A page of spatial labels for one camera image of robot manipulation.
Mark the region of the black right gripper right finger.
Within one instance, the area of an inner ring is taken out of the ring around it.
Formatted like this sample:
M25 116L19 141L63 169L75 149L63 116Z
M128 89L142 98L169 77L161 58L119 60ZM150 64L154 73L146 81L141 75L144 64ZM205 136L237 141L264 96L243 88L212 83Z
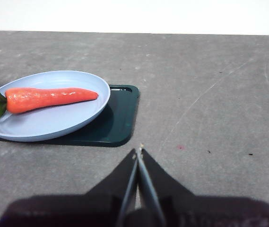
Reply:
M248 197L195 195L144 149L138 151L145 200L167 227L269 227L269 203Z

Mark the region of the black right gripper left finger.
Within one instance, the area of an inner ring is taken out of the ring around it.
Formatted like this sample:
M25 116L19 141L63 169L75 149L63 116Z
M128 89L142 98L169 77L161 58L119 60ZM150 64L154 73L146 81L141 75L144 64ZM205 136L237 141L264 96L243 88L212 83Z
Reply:
M132 149L101 182L84 194L35 195L10 203L0 227L113 227L135 166Z

